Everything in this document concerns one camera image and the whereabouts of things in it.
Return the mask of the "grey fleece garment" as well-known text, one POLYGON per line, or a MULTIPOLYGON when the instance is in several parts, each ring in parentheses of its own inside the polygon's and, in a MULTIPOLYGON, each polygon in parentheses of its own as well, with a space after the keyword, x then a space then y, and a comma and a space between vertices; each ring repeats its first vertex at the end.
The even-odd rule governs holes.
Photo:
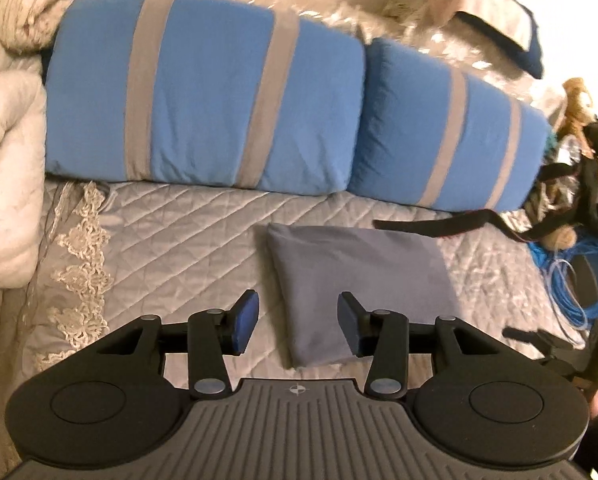
POLYGON ((416 234, 341 226, 267 227, 295 367, 349 360, 337 301, 352 292, 369 311, 391 310, 415 323, 462 314, 437 243, 416 234))

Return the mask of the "grey quilted bedspread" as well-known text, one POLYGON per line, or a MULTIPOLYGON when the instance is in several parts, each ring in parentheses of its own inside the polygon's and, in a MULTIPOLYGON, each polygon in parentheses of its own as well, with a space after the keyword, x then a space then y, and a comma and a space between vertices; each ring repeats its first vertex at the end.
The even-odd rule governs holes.
POLYGON ((427 220, 425 209, 357 197, 150 183, 49 180, 32 281, 4 292, 0 312, 0 477, 18 457, 4 427, 11 391, 44 367, 142 314, 167 323, 229 307, 244 290, 260 318, 229 376, 363 380, 360 360, 293 367, 286 315, 267 251, 269 223, 367 228, 427 220))

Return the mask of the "black bag with clutter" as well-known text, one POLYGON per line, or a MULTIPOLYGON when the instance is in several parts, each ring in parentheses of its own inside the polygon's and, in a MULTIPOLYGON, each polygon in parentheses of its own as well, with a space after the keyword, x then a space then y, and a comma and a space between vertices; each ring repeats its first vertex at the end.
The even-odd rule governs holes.
POLYGON ((583 128, 592 156, 568 134, 549 153, 524 204, 531 222, 522 234, 553 252, 573 247, 578 232, 598 238, 598 120, 583 128))

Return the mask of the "tan teddy bear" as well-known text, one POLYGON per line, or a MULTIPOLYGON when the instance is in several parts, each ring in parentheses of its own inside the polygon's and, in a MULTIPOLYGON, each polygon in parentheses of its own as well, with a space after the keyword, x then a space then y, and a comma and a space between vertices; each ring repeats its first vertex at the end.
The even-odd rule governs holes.
POLYGON ((562 84, 566 92, 567 105, 564 110, 564 119, 558 129, 558 136, 576 136, 582 148, 587 150, 590 146, 587 143, 584 128, 595 121, 593 99, 588 92, 584 79, 580 77, 570 78, 562 84))

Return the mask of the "blue pillow grey stripes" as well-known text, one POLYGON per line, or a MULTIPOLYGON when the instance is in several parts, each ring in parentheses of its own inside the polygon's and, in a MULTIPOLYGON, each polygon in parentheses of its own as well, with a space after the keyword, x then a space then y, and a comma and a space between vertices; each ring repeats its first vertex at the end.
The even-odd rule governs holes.
POLYGON ((77 0, 45 87, 50 174, 300 195, 348 185, 359 40, 231 0, 77 0))

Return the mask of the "white fluffy duvet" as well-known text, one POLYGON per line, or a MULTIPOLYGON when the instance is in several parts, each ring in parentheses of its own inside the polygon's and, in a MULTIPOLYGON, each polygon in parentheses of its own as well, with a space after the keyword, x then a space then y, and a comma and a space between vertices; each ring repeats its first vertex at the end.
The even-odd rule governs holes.
POLYGON ((0 310, 2 292, 29 283, 37 265, 45 110, 40 58, 0 43, 0 310))

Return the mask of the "navy white pillow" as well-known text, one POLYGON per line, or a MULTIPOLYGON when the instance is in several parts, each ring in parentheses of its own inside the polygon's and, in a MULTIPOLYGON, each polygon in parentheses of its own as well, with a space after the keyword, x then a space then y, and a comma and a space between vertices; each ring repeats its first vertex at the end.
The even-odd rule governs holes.
POLYGON ((433 23, 452 18, 489 37, 508 58, 535 79, 544 76, 538 24, 533 13, 517 0, 428 0, 433 23))

